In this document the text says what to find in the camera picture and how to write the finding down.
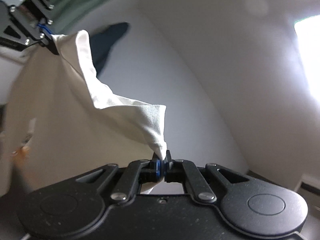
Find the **white cloth garment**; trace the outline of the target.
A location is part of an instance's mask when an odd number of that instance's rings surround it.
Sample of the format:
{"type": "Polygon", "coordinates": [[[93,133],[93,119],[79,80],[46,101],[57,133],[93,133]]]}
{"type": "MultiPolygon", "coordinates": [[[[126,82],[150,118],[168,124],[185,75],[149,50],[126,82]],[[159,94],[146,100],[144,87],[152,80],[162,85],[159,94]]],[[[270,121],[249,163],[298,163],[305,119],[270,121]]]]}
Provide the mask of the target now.
{"type": "Polygon", "coordinates": [[[17,167],[39,189],[108,163],[164,159],[164,105],[125,98],[97,79],[89,34],[55,35],[58,53],[36,47],[5,108],[1,194],[17,167]]]}

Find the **dark teal hanging jacket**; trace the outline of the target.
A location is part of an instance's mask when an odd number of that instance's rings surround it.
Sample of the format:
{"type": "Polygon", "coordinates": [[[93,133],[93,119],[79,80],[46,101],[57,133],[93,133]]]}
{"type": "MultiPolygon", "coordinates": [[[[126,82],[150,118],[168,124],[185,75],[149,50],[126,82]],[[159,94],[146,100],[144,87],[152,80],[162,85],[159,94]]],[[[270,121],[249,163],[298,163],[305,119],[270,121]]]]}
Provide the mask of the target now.
{"type": "Polygon", "coordinates": [[[103,71],[114,45],[129,31],[127,22],[115,23],[89,36],[92,62],[97,76],[103,71]]]}

